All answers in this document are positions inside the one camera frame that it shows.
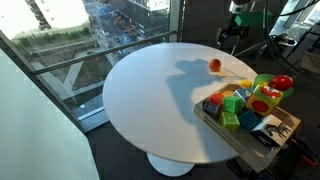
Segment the white wall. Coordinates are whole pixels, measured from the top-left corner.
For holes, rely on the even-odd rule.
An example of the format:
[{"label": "white wall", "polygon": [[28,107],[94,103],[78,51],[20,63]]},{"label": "white wall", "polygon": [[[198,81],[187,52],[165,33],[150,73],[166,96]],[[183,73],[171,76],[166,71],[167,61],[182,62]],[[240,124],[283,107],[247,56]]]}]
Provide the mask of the white wall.
[{"label": "white wall", "polygon": [[1,49],[0,179],[99,179],[87,138]]}]

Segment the red toy block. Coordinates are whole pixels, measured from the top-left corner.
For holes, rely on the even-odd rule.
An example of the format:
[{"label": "red toy block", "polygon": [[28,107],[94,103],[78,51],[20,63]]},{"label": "red toy block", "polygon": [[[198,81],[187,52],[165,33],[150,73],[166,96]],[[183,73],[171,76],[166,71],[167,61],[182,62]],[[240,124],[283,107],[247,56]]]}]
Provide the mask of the red toy block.
[{"label": "red toy block", "polygon": [[224,95],[221,93],[215,93],[212,96],[210,96],[209,101],[214,103],[214,104],[222,104]]}]

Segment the red toy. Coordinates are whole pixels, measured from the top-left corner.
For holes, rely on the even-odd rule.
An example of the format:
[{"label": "red toy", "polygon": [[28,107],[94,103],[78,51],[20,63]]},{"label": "red toy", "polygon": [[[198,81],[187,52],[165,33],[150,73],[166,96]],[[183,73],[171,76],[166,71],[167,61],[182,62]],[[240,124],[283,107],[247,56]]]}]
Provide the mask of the red toy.
[{"label": "red toy", "polygon": [[213,104],[222,104],[224,95],[221,93],[215,93],[212,96],[210,96],[209,101],[212,102]]},{"label": "red toy", "polygon": [[209,62],[209,69],[213,72],[217,72],[220,70],[220,67],[221,67],[221,61],[219,59],[212,59],[210,62]]},{"label": "red toy", "polygon": [[279,75],[271,79],[269,86],[280,91],[288,90],[292,87],[293,81],[289,76]]}]

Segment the orange ball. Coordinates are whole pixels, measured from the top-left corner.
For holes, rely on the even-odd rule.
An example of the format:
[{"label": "orange ball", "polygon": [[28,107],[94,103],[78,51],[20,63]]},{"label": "orange ball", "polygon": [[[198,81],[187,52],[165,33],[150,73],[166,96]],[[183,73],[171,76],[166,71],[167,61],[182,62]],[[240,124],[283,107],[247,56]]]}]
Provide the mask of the orange ball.
[{"label": "orange ball", "polygon": [[217,72],[220,70],[221,67],[221,61],[219,59],[212,59],[209,62],[209,69],[213,72]]}]

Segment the table pedestal base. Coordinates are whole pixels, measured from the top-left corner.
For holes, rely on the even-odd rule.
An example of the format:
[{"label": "table pedestal base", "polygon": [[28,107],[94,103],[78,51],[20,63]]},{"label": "table pedestal base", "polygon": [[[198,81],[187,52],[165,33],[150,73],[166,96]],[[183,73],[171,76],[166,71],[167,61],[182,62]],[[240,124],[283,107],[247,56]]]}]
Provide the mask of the table pedestal base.
[{"label": "table pedestal base", "polygon": [[179,163],[159,158],[147,153],[151,165],[161,174],[171,177],[182,176],[189,172],[194,164]]}]

